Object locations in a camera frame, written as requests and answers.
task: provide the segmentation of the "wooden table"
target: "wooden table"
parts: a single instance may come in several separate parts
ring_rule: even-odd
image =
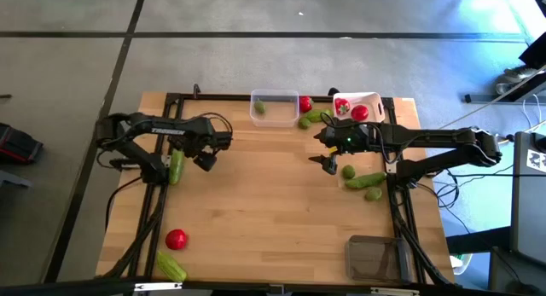
[[[161,115],[166,94],[145,93],[140,111]],[[419,128],[413,99],[394,99],[397,121]],[[357,284],[348,279],[345,243],[351,235],[393,237],[392,217],[383,185],[380,201],[363,200],[363,192],[344,189],[343,180],[321,170],[307,158],[327,154],[309,130],[255,127],[248,102],[185,101],[183,119],[204,112],[221,113],[232,123],[234,140],[218,162],[204,172],[187,161],[181,181],[168,189],[158,249],[172,255],[192,281],[282,282],[297,284]],[[330,107],[321,103],[316,107]],[[214,123],[218,129],[221,124]],[[148,151],[156,136],[136,139]],[[420,160],[425,149],[411,148],[404,157]],[[338,157],[354,165],[357,174],[383,171],[380,154]],[[138,175],[124,171],[120,184]],[[422,179],[432,187],[432,182]],[[96,273],[110,270],[133,241],[145,185],[119,193],[110,217]],[[454,280],[436,199],[423,189],[411,191],[421,246],[443,275]],[[189,236],[182,251],[166,248],[172,229]],[[143,273],[148,243],[142,247],[138,274]],[[154,270],[154,278],[164,276]]]

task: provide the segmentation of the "white tray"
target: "white tray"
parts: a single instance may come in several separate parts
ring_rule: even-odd
[[[338,116],[335,111],[335,99],[342,98],[346,99],[351,106],[351,110],[356,105],[364,105],[368,109],[368,118],[363,122],[381,122],[385,120],[385,109],[383,109],[383,102],[379,94],[375,92],[340,92],[334,95],[334,101],[332,102],[332,111],[334,111],[334,117],[339,120],[350,119],[351,111],[344,114],[343,116]]]

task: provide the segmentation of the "white label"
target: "white label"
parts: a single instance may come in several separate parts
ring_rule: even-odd
[[[169,130],[169,129],[152,129],[152,133],[169,134],[169,135],[182,135],[186,131]]]
[[[527,150],[527,167],[546,173],[546,154]]]

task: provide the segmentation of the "tomato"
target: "tomato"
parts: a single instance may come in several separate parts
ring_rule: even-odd
[[[299,110],[301,113],[307,113],[313,109],[313,100],[310,96],[301,96],[299,98]]]
[[[364,105],[356,105],[351,111],[351,117],[356,121],[364,121],[368,115],[368,108]]]
[[[171,250],[184,249],[187,242],[188,237],[181,229],[174,229],[165,238],[165,244]]]
[[[349,113],[351,110],[351,105],[346,99],[337,98],[334,100],[335,113],[339,116],[343,116],[346,113]]]

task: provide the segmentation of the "concrete floor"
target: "concrete floor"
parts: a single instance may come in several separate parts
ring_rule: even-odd
[[[0,31],[124,32],[135,1],[0,0]],[[137,30],[519,32],[506,0],[145,0]],[[42,277],[120,45],[121,39],[0,38],[0,93],[15,96],[0,102],[0,120],[45,144],[36,165],[0,165],[35,183],[2,188],[0,285]],[[112,112],[135,111],[145,91],[190,92],[194,83],[206,93],[289,88],[324,95],[335,86],[413,97],[421,126],[436,128],[475,109],[462,95],[490,93],[525,48],[448,40],[134,39]],[[494,106],[454,127],[470,125],[505,134],[527,122],[520,107]],[[510,164],[507,155],[499,169]],[[61,280],[94,275],[106,200],[117,183],[115,172],[94,168]],[[498,179],[471,183],[453,212],[471,229],[506,225],[510,186]],[[448,235],[462,232],[449,213],[443,217]],[[473,284],[486,287],[486,276],[483,283]]]

